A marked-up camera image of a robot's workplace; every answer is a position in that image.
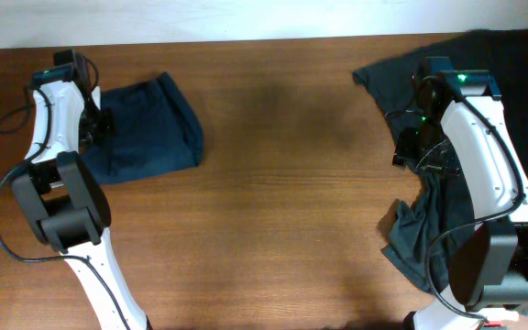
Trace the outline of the dark blue shorts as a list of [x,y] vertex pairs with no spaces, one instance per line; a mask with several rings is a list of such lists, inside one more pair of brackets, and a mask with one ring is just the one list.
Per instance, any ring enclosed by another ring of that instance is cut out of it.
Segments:
[[200,165],[204,132],[195,112],[167,73],[103,92],[113,133],[88,148],[82,160],[102,184],[119,184]]

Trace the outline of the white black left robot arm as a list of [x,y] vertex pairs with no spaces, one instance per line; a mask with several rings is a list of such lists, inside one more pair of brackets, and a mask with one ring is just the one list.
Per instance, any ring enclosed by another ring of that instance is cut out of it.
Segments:
[[112,248],[109,203],[79,151],[101,117],[88,69],[57,64],[34,73],[31,145],[9,177],[37,240],[68,264],[103,329],[149,329]]

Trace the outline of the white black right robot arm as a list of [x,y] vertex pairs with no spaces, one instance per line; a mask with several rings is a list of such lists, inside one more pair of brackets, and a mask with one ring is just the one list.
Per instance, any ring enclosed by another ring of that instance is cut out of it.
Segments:
[[403,131],[393,164],[464,176],[473,233],[450,258],[448,284],[409,313],[406,329],[492,329],[528,312],[528,179],[488,71],[429,70],[414,89],[422,122]]

